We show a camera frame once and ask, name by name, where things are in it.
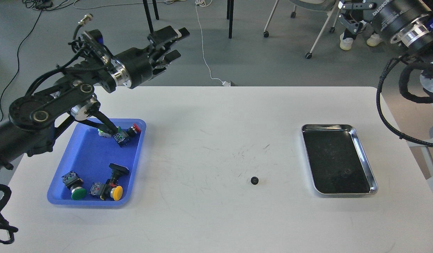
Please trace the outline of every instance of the electrical cable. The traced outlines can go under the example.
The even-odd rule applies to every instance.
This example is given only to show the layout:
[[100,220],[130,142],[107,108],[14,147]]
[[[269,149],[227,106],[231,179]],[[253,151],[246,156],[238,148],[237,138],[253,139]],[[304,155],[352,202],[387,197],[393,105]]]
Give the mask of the electrical cable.
[[381,97],[380,94],[382,92],[382,86],[383,83],[385,81],[385,79],[387,78],[388,74],[390,73],[390,71],[400,62],[402,61],[402,58],[392,58],[388,61],[388,63],[386,64],[384,71],[382,72],[381,77],[379,78],[379,84],[377,85],[377,93],[376,93],[376,106],[377,106],[377,112],[379,112],[379,117],[381,118],[382,122],[385,124],[385,126],[392,131],[392,133],[396,134],[397,136],[399,136],[399,139],[405,139],[406,141],[410,141],[416,144],[420,144],[420,145],[424,145],[427,147],[433,147],[433,143],[427,142],[427,141],[422,141],[419,139],[416,139],[412,136],[408,136],[407,134],[404,134],[403,132],[399,131],[398,129],[394,128],[390,122],[387,121],[387,119],[385,119],[385,116],[382,113],[382,108],[381,108]]
[[17,69],[17,72],[15,73],[15,75],[13,76],[13,78],[10,80],[10,82],[7,84],[7,86],[4,88],[4,90],[2,91],[2,93],[1,93],[1,97],[0,97],[0,110],[1,110],[1,114],[2,114],[2,117],[1,117],[1,120],[0,120],[0,122],[2,121],[2,120],[4,120],[4,111],[2,110],[2,97],[4,96],[4,93],[5,93],[5,91],[6,91],[6,89],[10,86],[10,84],[13,82],[13,80],[15,80],[15,78],[17,77],[17,75],[18,75],[18,73],[19,73],[19,70],[20,70],[20,61],[19,61],[19,50],[20,50],[20,48],[21,48],[21,45],[22,45],[22,43],[30,36],[30,34],[33,32],[33,30],[35,29],[35,26],[37,25],[37,23],[38,23],[38,21],[39,21],[39,19],[40,19],[40,16],[41,16],[41,13],[42,13],[43,11],[40,11],[40,14],[38,15],[38,18],[36,19],[36,21],[35,21],[35,24],[33,24],[33,27],[32,27],[32,29],[30,30],[30,32],[27,34],[27,36],[21,41],[21,43],[19,44],[19,46],[18,46],[18,50],[17,50],[17,60],[18,60],[18,69]]
[[[96,9],[96,8],[102,8],[102,7],[110,7],[110,6],[122,6],[122,5],[142,5],[143,3],[130,3],[130,4],[115,4],[115,5],[102,5],[102,6],[96,6],[96,7],[89,7],[89,8],[82,8],[82,7],[77,7],[75,6],[75,3],[79,2],[80,0],[75,0],[72,5],[74,8],[76,9]],[[174,2],[185,2],[186,0],[164,0],[164,1],[156,1],[156,3],[165,3],[165,4],[172,4]]]
[[10,196],[12,195],[12,191],[4,184],[0,184],[0,191],[4,193],[0,200],[0,229],[7,230],[9,236],[9,240],[4,241],[0,239],[0,243],[8,245],[15,241],[14,233],[18,232],[18,228],[10,226],[9,222],[1,214],[2,209],[7,205]]
[[25,93],[26,96],[31,96],[32,93],[34,93],[36,91],[36,89],[44,82],[46,81],[49,77],[60,73],[62,71],[65,70],[66,67],[68,67],[72,62],[74,62],[75,60],[77,60],[80,56],[80,54],[85,50],[85,48],[81,48],[79,49],[76,54],[73,56],[73,58],[71,58],[71,60],[69,60],[67,63],[65,63],[63,66],[58,67],[57,69],[51,70],[49,72],[44,73],[43,75],[39,76],[37,79],[35,79],[35,81],[33,81],[33,83],[30,85],[30,87],[27,89],[27,92]]
[[57,6],[50,7],[50,8],[46,8],[46,10],[55,10],[55,9],[57,9],[58,7],[60,7],[60,6],[62,6],[62,5],[65,5],[65,4],[69,3],[69,2],[70,2],[70,0],[65,0],[65,1],[63,1],[61,4],[59,4],[59,5],[57,5]]
[[23,4],[25,4],[26,8],[31,8],[33,10],[44,10],[44,11],[58,10],[58,9],[61,9],[64,7],[68,7],[69,5],[72,5],[72,4],[69,4],[69,5],[64,6],[65,4],[70,2],[70,0],[64,0],[61,4],[59,4],[57,6],[47,7],[47,8],[44,6],[44,7],[40,8],[40,4],[43,3],[42,0],[21,0],[21,1]]
[[212,2],[213,2],[213,0],[210,0],[210,3],[207,4],[205,2],[205,0],[196,0],[194,3],[195,3],[195,5],[199,5],[200,7],[207,7],[207,6],[211,5]]
[[210,70],[210,67],[207,64],[207,61],[205,60],[205,56],[204,56],[204,34],[202,33],[202,26],[200,25],[199,14],[197,13],[197,6],[198,6],[198,4],[196,4],[195,7],[196,7],[197,22],[199,23],[199,27],[200,27],[200,38],[201,38],[201,42],[202,42],[202,59],[204,59],[204,63],[207,66],[207,68],[209,69],[210,79],[212,79],[212,80],[219,80],[222,84],[224,84],[224,82],[221,79],[219,79],[219,78],[213,78],[212,77],[212,71]]

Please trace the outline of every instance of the black stand leg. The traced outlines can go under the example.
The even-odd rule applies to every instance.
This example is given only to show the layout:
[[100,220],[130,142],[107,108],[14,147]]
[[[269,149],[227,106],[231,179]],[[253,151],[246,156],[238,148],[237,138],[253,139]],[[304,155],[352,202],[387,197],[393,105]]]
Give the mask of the black stand leg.
[[154,32],[154,27],[152,26],[151,14],[149,13],[149,7],[147,6],[147,0],[143,0],[144,11],[146,12],[147,25],[149,25],[149,32]]
[[234,22],[234,0],[229,0],[230,11],[229,11],[229,39],[232,39],[232,23]]
[[157,9],[157,0],[152,0],[152,5],[154,5],[154,14],[155,14],[155,19],[159,20],[159,11]]
[[227,20],[229,20],[229,13],[230,13],[230,0],[227,0]]

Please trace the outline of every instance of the black cable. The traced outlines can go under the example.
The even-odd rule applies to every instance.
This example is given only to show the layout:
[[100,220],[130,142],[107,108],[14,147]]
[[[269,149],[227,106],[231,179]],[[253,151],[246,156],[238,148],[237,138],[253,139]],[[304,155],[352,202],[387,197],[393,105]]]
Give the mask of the black cable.
[[65,5],[65,6],[62,6],[62,7],[60,7],[60,8],[55,8],[55,9],[51,9],[51,10],[47,10],[47,11],[54,11],[54,10],[60,10],[60,9],[63,9],[63,8],[66,8],[66,7],[68,7],[68,6],[71,6],[71,5],[73,5],[74,4],[74,2],[72,2],[71,4],[68,4],[68,5]]
[[32,29],[30,30],[30,32],[27,34],[27,36],[26,36],[26,37],[21,41],[21,43],[20,43],[19,46],[18,46],[18,50],[17,50],[18,69],[17,69],[17,72],[15,73],[15,75],[13,76],[13,78],[10,80],[10,82],[7,84],[7,86],[4,88],[4,90],[3,90],[2,93],[1,93],[1,97],[0,97],[0,110],[1,110],[1,114],[2,114],[2,117],[1,117],[0,122],[4,119],[4,111],[2,111],[2,97],[4,96],[4,93],[5,93],[6,89],[10,86],[10,84],[13,82],[13,80],[15,80],[15,78],[17,77],[17,75],[18,75],[18,73],[19,73],[19,70],[20,70],[19,50],[20,50],[20,48],[21,48],[22,43],[27,39],[27,37],[30,36],[30,34],[31,34],[31,33],[33,32],[33,30],[35,29],[35,26],[37,25],[37,23],[38,23],[38,21],[39,21],[39,19],[40,19],[40,16],[41,16],[41,13],[42,13],[42,12],[43,12],[43,11],[40,11],[40,14],[38,15],[38,18],[37,18],[37,20],[35,21],[35,24],[33,24]]
[[85,48],[81,48],[79,49],[76,54],[73,56],[73,58],[71,58],[71,60],[69,60],[67,63],[65,63],[65,65],[58,67],[57,69],[51,70],[49,72],[44,73],[43,75],[39,76],[37,79],[35,79],[35,81],[33,81],[33,83],[30,85],[30,87],[27,89],[25,95],[26,96],[30,96],[32,95],[32,93],[34,93],[36,91],[36,89],[44,82],[46,81],[49,77],[60,73],[62,71],[65,70],[66,67],[68,67],[72,62],[74,62],[75,60],[77,60],[80,56],[80,54],[85,50]]
[[390,71],[400,62],[402,59],[398,58],[392,58],[388,61],[387,65],[384,68],[384,71],[382,72],[381,77],[379,78],[379,84],[377,85],[377,93],[376,93],[376,106],[377,106],[377,112],[379,112],[379,117],[381,118],[382,122],[385,124],[385,126],[392,131],[392,133],[399,136],[399,139],[405,139],[406,141],[410,141],[416,144],[424,145],[427,147],[433,147],[433,143],[422,141],[419,139],[416,139],[412,136],[408,136],[407,134],[404,134],[403,132],[399,131],[398,129],[394,128],[388,121],[385,119],[385,116],[382,113],[381,108],[381,97],[380,94],[382,92],[382,86],[385,81],[385,78],[387,78]]
[[18,232],[18,228],[14,226],[10,226],[9,222],[6,219],[4,219],[4,217],[1,214],[2,209],[5,207],[5,205],[7,205],[10,196],[12,195],[12,191],[8,186],[4,184],[0,184],[0,191],[4,193],[4,196],[0,200],[0,229],[7,230],[9,235],[9,240],[4,241],[0,239],[0,243],[7,245],[15,241],[14,233]]
[[73,5],[73,3],[70,3],[68,5],[64,5],[62,6],[64,3],[66,3],[68,0],[64,0],[62,3],[60,3],[59,5],[57,5],[56,7],[47,7],[46,8],[39,8],[39,4],[42,4],[42,0],[21,0],[23,4],[25,4],[26,8],[31,8],[33,10],[43,10],[43,11],[54,11],[54,10],[59,10],[59,9],[63,9],[66,8],[70,5]]
[[74,30],[73,40],[76,40],[75,38],[77,37],[77,33],[78,33],[78,31],[79,31],[79,29],[80,29],[81,27],[82,27],[81,25],[78,25],[78,26],[76,27],[76,29]]

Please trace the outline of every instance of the chair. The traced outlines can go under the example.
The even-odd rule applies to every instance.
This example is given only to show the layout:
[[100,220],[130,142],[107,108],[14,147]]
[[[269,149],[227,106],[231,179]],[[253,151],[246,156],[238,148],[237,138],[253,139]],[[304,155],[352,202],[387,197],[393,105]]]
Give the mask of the chair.
[[[338,2],[338,0],[324,0],[322,3],[319,3],[319,4],[313,4],[313,3],[304,2],[304,1],[300,1],[300,0],[289,0],[289,1],[294,3],[294,5],[295,5],[293,12],[290,15],[290,17],[292,19],[295,18],[295,16],[296,16],[296,6],[306,8],[309,10],[314,10],[314,11],[324,11],[327,14],[326,22],[324,23],[323,27],[321,28],[321,31],[319,32],[318,37],[315,40],[315,43],[313,44],[310,51],[305,54],[305,58],[310,59],[310,58],[312,58],[313,49],[315,49],[315,46],[318,43],[318,40],[321,37],[321,34],[323,33],[324,29],[326,28],[327,23],[329,22],[329,19],[331,18],[335,8],[337,8],[336,3]],[[265,38],[269,37],[268,26],[269,26],[269,23],[271,22],[271,18],[273,17],[273,14],[277,8],[278,3],[279,3],[279,0],[276,0],[276,3],[274,4],[273,10],[271,11],[271,14],[269,15],[268,21],[266,22],[265,29],[263,30],[263,37],[265,37]],[[329,30],[330,33],[333,33],[335,31],[335,23],[337,22],[337,16],[339,13],[340,13],[340,10],[338,9],[337,15],[335,16],[334,23]]]

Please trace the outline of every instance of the green push button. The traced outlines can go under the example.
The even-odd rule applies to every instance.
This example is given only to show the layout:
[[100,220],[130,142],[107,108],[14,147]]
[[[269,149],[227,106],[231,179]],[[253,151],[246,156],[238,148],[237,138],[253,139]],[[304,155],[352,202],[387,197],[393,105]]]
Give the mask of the green push button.
[[71,198],[73,200],[81,200],[87,195],[87,191],[83,189],[82,187],[78,187],[76,189],[73,189],[71,192]]

